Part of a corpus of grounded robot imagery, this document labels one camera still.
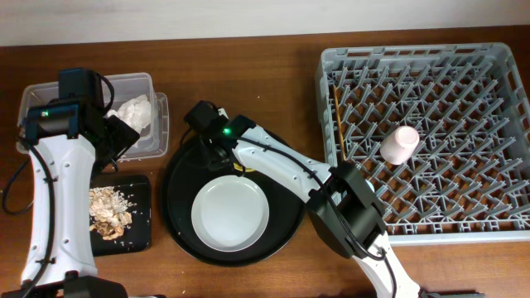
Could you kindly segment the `round black serving tray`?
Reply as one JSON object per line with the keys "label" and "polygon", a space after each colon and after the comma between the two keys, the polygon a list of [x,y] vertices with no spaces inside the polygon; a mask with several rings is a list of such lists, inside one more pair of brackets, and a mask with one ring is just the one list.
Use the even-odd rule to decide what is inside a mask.
{"label": "round black serving tray", "polygon": [[200,139],[193,136],[172,156],[161,184],[159,206],[167,230],[184,251],[210,265],[243,267],[269,258],[291,240],[304,217],[303,202],[290,190],[262,173],[247,171],[243,176],[263,190],[269,205],[269,220],[263,235],[239,252],[221,252],[208,247],[193,229],[192,204],[208,182],[236,172],[233,167],[217,171],[206,168]]}

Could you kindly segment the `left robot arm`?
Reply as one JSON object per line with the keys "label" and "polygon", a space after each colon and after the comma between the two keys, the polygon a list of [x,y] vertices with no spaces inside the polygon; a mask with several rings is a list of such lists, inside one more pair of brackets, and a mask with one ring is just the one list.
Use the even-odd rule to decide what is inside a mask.
{"label": "left robot arm", "polygon": [[121,284],[102,279],[89,231],[89,186],[138,134],[104,103],[79,100],[30,108],[20,143],[34,177],[31,245],[20,289],[7,297],[125,297]]}

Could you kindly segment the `wooden chopstick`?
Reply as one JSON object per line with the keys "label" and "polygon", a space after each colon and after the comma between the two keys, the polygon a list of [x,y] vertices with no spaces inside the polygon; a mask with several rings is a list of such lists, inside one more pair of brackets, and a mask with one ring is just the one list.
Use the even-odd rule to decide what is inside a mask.
{"label": "wooden chopstick", "polygon": [[342,127],[342,119],[341,119],[340,103],[339,103],[340,91],[338,90],[336,85],[333,86],[333,92],[334,92],[335,116],[336,116],[336,122],[337,122],[338,134],[339,134],[339,140],[340,140],[341,160],[346,161],[347,150],[346,150],[346,145],[345,145],[345,136],[344,136],[343,127]]}

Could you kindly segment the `clear plastic waste bin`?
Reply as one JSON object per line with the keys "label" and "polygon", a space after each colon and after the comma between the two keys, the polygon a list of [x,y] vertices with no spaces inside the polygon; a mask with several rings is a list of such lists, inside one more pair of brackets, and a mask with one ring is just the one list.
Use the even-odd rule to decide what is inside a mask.
{"label": "clear plastic waste bin", "polygon": [[[143,161],[162,157],[169,142],[169,109],[167,97],[154,90],[152,77],[145,72],[110,75],[108,80],[114,87],[112,108],[117,110],[127,101],[145,95],[150,103],[150,124],[142,129],[140,138],[120,157],[120,161]],[[59,84],[55,82],[33,84],[24,89],[19,107],[17,127],[23,129],[23,118],[29,108],[48,104],[59,95]]]}

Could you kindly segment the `grey plate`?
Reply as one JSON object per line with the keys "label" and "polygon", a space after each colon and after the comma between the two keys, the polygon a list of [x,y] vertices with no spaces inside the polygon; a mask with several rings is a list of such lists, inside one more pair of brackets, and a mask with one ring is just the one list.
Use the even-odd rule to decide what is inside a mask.
{"label": "grey plate", "polygon": [[191,207],[200,241],[219,252],[238,252],[255,244],[269,220],[269,204],[252,180],[224,175],[204,185]]}

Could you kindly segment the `black rectangular tray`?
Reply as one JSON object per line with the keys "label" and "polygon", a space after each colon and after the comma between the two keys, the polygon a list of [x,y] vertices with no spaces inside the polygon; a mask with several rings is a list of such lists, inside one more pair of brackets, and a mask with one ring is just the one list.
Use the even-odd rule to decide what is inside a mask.
{"label": "black rectangular tray", "polygon": [[113,186],[120,190],[134,206],[132,224],[125,234],[113,241],[104,241],[95,231],[90,232],[92,252],[96,257],[128,252],[141,252],[151,242],[151,184],[144,175],[105,174],[94,177],[90,189]]}

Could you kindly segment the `yellow bowl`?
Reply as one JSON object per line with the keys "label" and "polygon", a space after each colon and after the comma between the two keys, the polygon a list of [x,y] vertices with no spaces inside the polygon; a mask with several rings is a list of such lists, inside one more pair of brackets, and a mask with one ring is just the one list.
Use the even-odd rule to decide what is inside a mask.
{"label": "yellow bowl", "polygon": [[234,163],[233,164],[233,167],[236,171],[240,171],[240,172],[243,172],[243,173],[250,173],[250,172],[255,172],[254,169],[252,168],[248,168],[246,166],[241,166],[240,164],[238,163]]}

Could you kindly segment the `grey dishwasher rack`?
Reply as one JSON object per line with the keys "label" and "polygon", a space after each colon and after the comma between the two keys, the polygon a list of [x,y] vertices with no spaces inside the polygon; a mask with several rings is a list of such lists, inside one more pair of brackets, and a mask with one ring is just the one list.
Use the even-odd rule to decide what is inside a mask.
{"label": "grey dishwasher rack", "polygon": [[[324,50],[316,104],[325,160],[375,188],[394,246],[529,238],[529,99],[503,43]],[[397,127],[420,136],[399,166],[380,154]]]}

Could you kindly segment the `white napkin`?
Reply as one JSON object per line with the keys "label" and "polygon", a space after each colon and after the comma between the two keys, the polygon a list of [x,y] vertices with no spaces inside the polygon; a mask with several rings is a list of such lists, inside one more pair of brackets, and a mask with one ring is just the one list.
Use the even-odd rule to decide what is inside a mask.
{"label": "white napkin", "polygon": [[151,123],[151,103],[148,97],[143,94],[128,100],[118,110],[110,109],[107,116],[116,116],[133,130],[140,133]]}

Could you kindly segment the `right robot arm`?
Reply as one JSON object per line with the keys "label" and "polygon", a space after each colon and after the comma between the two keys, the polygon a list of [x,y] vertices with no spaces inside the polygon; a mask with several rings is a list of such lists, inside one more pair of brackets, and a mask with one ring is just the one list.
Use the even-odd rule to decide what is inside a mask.
{"label": "right robot arm", "polygon": [[378,297],[420,296],[390,245],[382,203],[355,166],[313,161],[244,116],[212,113],[191,128],[216,159],[256,170],[301,199],[320,239],[356,261]]}

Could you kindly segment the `food leftovers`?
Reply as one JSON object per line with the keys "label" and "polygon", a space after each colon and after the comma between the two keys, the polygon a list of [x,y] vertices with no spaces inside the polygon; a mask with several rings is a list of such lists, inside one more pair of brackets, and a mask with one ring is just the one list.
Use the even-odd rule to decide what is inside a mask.
{"label": "food leftovers", "polygon": [[89,190],[89,231],[97,232],[104,241],[122,237],[133,223],[130,209],[134,203],[113,186],[96,187]]}

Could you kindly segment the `pink cup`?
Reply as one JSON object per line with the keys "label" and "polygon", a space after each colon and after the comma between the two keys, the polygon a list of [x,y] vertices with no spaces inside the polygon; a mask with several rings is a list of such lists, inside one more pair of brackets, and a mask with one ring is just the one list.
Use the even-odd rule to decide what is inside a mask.
{"label": "pink cup", "polygon": [[414,127],[400,126],[383,140],[380,154],[385,161],[399,166],[412,157],[419,141],[419,133]]}

